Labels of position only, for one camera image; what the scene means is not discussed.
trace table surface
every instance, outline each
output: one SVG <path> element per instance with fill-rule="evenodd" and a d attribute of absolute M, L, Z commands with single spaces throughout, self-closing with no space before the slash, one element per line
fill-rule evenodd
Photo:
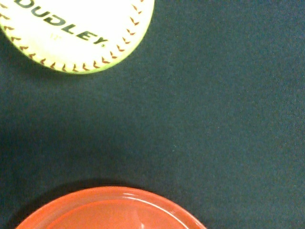
<path fill-rule="evenodd" d="M 305 2 L 155 4 L 138 48 L 71 76 L 0 34 L 0 228 L 137 187 L 209 229 L 305 228 Z"/>

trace yellow softball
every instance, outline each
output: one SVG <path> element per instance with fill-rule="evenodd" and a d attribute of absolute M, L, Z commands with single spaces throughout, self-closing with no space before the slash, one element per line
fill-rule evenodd
<path fill-rule="evenodd" d="M 143 39 L 154 0 L 0 0 L 0 26 L 30 59 L 67 73 L 108 69 Z"/>

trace red plastic dish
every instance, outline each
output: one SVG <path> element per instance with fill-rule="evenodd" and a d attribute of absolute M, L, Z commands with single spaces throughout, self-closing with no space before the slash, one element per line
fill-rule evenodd
<path fill-rule="evenodd" d="M 206 229 L 182 207 L 129 187 L 96 187 L 56 199 L 17 229 Z"/>

